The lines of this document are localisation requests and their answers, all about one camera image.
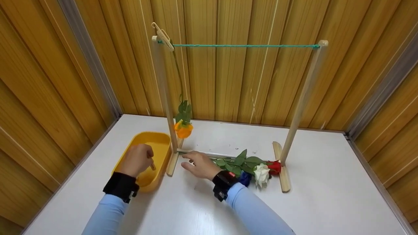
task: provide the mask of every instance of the wrist device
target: wrist device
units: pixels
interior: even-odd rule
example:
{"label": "wrist device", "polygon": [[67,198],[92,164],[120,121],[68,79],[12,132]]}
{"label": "wrist device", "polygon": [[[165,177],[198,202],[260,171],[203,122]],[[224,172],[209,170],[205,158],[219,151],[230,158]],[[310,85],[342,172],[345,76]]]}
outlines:
{"label": "wrist device", "polygon": [[119,197],[124,203],[129,203],[131,197],[135,197],[139,190],[139,186],[135,181],[135,177],[120,172],[113,172],[103,188],[103,192]]}
{"label": "wrist device", "polygon": [[213,192],[215,197],[222,202],[228,197],[228,190],[236,183],[238,179],[235,174],[226,170],[220,171],[212,180],[215,184]]}

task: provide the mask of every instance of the green string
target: green string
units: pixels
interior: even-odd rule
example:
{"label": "green string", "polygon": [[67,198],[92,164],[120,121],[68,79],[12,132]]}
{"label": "green string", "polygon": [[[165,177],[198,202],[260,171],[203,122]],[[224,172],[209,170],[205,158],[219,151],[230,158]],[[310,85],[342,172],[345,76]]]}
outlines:
{"label": "green string", "polygon": [[172,44],[174,47],[312,47],[319,48],[318,44],[314,45],[202,45],[202,44]]}

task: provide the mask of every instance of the light blue sleeve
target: light blue sleeve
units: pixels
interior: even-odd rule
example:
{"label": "light blue sleeve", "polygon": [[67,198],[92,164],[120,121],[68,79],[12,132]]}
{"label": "light blue sleeve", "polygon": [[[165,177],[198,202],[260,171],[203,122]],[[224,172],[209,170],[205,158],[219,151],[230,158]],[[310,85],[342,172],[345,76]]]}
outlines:
{"label": "light blue sleeve", "polygon": [[117,196],[105,194],[87,222],[82,235],[116,235],[128,204]]}
{"label": "light blue sleeve", "polygon": [[241,183],[229,189],[226,201],[250,234],[295,234],[276,212]]}

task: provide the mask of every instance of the red rose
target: red rose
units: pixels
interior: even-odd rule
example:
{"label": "red rose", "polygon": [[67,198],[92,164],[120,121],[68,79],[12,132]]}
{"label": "red rose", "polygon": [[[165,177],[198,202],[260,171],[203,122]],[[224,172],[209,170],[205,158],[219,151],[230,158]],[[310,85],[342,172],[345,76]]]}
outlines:
{"label": "red rose", "polygon": [[267,167],[270,169],[270,175],[279,175],[282,170],[282,165],[278,160],[267,161]]}

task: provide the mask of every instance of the white rose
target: white rose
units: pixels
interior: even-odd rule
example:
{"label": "white rose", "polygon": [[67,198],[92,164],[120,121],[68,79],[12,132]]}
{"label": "white rose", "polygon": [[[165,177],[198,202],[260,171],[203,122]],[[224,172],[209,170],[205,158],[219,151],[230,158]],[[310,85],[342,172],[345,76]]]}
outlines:
{"label": "white rose", "polygon": [[264,188],[267,186],[269,171],[270,170],[268,169],[267,165],[264,165],[263,163],[256,166],[256,169],[254,170],[256,187],[259,186],[260,188]]}

